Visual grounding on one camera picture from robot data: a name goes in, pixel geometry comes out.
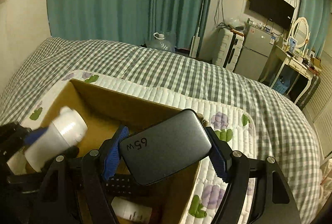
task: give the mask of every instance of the checkered bedspread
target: checkered bedspread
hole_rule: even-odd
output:
[[[319,146],[306,118],[274,90],[215,65],[120,42],[49,38],[7,85],[0,99],[0,123],[20,122],[57,80],[77,69],[244,109],[256,126],[259,158],[272,155],[279,162],[302,223],[315,216],[321,180]]]

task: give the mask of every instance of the silver refrigerator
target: silver refrigerator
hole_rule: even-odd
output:
[[[271,34],[251,26],[234,72],[258,81],[273,47],[271,37]]]

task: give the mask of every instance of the metal screw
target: metal screw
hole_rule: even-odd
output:
[[[269,163],[274,163],[276,160],[273,157],[268,157],[268,162]]]
[[[239,158],[240,156],[242,156],[242,153],[240,151],[235,150],[233,151],[233,156]]]
[[[90,156],[96,156],[96,155],[98,155],[99,154],[99,151],[97,150],[97,149],[94,149],[94,150],[91,150],[90,151]]]
[[[61,162],[64,160],[64,156],[57,156],[56,159],[55,159],[57,162]]]

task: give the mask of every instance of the black tv screen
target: black tv screen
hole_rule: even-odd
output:
[[[285,0],[251,0],[249,9],[289,30],[294,7]]]

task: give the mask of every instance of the drawer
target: drawer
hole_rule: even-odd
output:
[[[237,60],[238,60],[238,58],[239,58],[238,56],[233,55],[232,60],[231,60],[231,63],[236,63]]]
[[[234,55],[239,56],[241,52],[241,48],[235,47]]]
[[[222,43],[221,46],[220,46],[220,50],[221,51],[226,51],[227,50],[227,43]]]
[[[295,69],[298,72],[301,72],[302,66],[295,60],[291,60],[288,64],[291,68]]]
[[[313,73],[311,73],[309,70],[306,70],[305,68],[302,68],[301,74],[307,79],[311,79],[314,76]]]
[[[235,64],[236,64],[236,62],[235,63],[231,62],[231,63],[227,64],[226,69],[233,72],[233,70],[235,68]]]
[[[215,62],[214,62],[215,65],[219,66],[219,67],[222,67],[223,64],[222,64],[222,59],[218,58]]]
[[[223,59],[224,57],[226,57],[226,52],[220,50],[217,54],[217,58]]]

